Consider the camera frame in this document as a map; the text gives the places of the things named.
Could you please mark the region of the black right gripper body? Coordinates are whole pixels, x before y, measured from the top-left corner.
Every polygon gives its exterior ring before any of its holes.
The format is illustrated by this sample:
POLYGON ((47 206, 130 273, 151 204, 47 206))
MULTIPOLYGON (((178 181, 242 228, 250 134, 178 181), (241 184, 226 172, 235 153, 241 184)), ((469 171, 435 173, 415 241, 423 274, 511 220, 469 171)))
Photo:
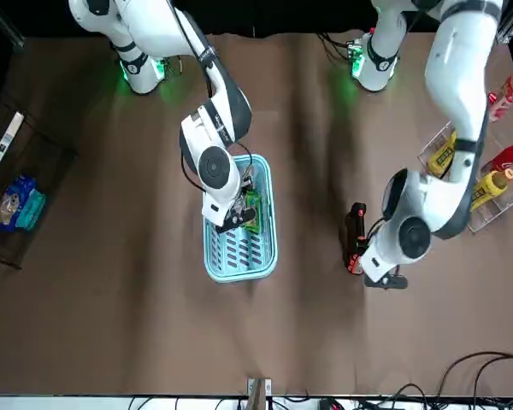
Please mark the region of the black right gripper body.
POLYGON ((246 206, 248 197, 255 194, 255 184, 253 178, 244 178, 241 181, 239 191, 233 199, 233 206, 246 206))

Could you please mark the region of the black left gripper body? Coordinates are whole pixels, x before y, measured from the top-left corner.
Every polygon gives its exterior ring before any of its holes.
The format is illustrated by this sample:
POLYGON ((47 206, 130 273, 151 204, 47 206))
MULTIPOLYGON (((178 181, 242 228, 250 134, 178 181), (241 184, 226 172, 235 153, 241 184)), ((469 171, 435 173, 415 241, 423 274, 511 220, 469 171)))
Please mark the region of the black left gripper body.
POLYGON ((369 288, 383 290, 405 290, 408 287, 408 280, 402 275, 385 275, 379 281, 374 282, 369 276, 364 276, 364 285, 369 288))

